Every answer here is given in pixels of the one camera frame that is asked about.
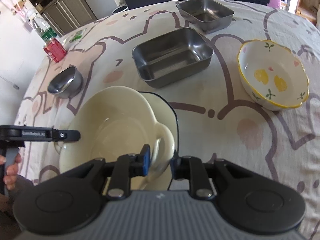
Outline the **person left hand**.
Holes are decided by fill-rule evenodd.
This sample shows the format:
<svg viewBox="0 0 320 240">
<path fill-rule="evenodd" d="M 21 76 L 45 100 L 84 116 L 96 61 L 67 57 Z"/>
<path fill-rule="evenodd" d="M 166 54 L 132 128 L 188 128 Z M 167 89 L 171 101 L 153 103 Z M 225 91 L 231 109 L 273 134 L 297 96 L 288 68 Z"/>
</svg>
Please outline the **person left hand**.
<svg viewBox="0 0 320 240">
<path fill-rule="evenodd" d="M 21 161 L 21 155 L 18 153 L 15 158 L 15 162 L 6 168 L 6 174 L 3 178 L 3 181 L 8 191 L 11 191 L 15 188 L 18 174 L 18 165 Z"/>
</svg>

